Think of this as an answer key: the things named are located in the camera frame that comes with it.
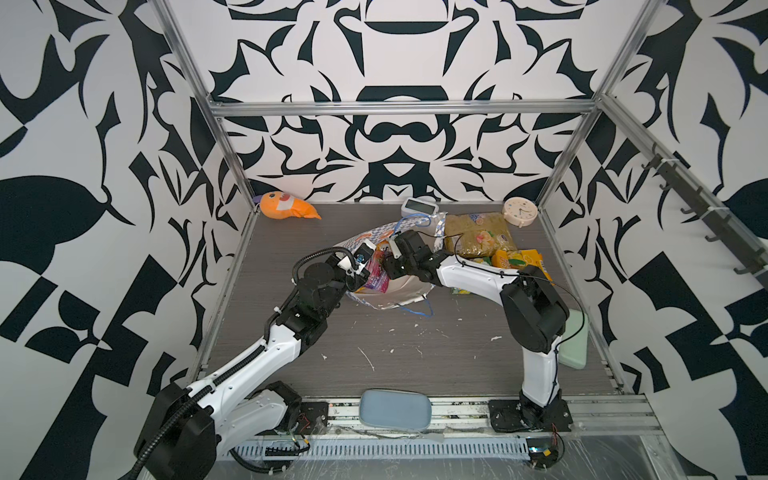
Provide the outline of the purple black cherry candy bag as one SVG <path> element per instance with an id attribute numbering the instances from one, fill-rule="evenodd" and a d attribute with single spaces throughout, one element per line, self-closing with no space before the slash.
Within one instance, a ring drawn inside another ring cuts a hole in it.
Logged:
<path id="1" fill-rule="evenodd" d="M 364 293 L 386 293 L 389 287 L 390 279 L 382 265 L 386 254 L 383 251 L 376 251 L 367 262 L 365 270 L 369 276 L 366 283 L 358 289 Z"/>

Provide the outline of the blue checkered paper bag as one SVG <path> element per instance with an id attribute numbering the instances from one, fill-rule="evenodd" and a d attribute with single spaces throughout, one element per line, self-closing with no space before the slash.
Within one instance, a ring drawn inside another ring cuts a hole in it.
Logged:
<path id="1" fill-rule="evenodd" d="M 338 246 L 355 252 L 360 245 L 366 242 L 386 243 L 395 231 L 414 230 L 425 234 L 425 242 L 433 250 L 437 250 L 444 244 L 445 225 L 445 213 L 437 213 L 431 217 L 413 215 L 354 235 L 338 243 Z M 347 292 L 346 296 L 375 310 L 405 309 L 410 304 L 425 300 L 432 289 L 432 284 L 422 282 L 415 276 L 404 276 L 389 280 L 384 292 L 361 287 L 357 291 Z"/>

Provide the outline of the gold snack bag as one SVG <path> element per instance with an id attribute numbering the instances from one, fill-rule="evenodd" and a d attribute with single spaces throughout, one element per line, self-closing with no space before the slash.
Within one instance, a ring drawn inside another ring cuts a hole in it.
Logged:
<path id="1" fill-rule="evenodd" d="M 444 243 L 450 253 L 467 259 L 518 250 L 508 223 L 498 212 L 447 215 Z"/>

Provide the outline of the yellow orange candy bag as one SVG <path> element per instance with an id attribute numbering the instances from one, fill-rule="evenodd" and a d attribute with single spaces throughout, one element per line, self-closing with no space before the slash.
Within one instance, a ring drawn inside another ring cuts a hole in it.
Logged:
<path id="1" fill-rule="evenodd" d="M 536 266 L 544 276 L 552 280 L 543 262 L 543 256 L 536 249 L 525 250 L 497 250 L 491 256 L 491 265 L 502 269 L 523 269 L 527 266 Z"/>

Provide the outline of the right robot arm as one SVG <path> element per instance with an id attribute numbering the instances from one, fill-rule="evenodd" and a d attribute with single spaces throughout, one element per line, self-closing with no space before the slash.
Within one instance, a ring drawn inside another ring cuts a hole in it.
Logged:
<path id="1" fill-rule="evenodd" d="M 558 354 L 566 341 L 570 310 L 541 269 L 483 266 L 445 249 L 431 249 L 414 230 L 396 234 L 389 248 L 391 253 L 383 260 L 389 278 L 413 276 L 468 291 L 503 308 L 510 333 L 523 352 L 522 410 L 542 417 L 562 400 Z"/>

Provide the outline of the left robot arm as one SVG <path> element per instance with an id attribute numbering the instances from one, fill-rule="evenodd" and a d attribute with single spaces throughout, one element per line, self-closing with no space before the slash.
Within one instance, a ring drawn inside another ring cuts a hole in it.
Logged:
<path id="1" fill-rule="evenodd" d="M 268 378 L 305 353 L 326 331 L 328 317 L 369 277 L 360 253 L 326 248 L 297 261 L 293 289 L 267 320 L 264 335 L 213 373 L 155 397 L 134 447 L 126 478 L 203 479 L 216 461 L 263 432 L 290 431 L 301 398 Z"/>

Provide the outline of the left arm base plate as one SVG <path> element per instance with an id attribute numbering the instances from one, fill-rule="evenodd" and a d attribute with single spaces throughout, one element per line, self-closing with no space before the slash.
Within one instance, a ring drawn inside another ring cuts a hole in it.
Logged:
<path id="1" fill-rule="evenodd" d="M 323 434 L 328 427 L 330 404 L 325 401 L 303 402 L 292 425 L 294 435 Z"/>

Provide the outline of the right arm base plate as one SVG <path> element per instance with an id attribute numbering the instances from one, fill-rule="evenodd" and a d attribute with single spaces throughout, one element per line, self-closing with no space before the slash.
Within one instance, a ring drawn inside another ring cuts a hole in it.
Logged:
<path id="1" fill-rule="evenodd" d="M 568 404 L 560 397 L 544 407 L 526 397 L 490 400 L 488 414 L 491 428 L 498 433 L 570 432 L 573 425 Z"/>

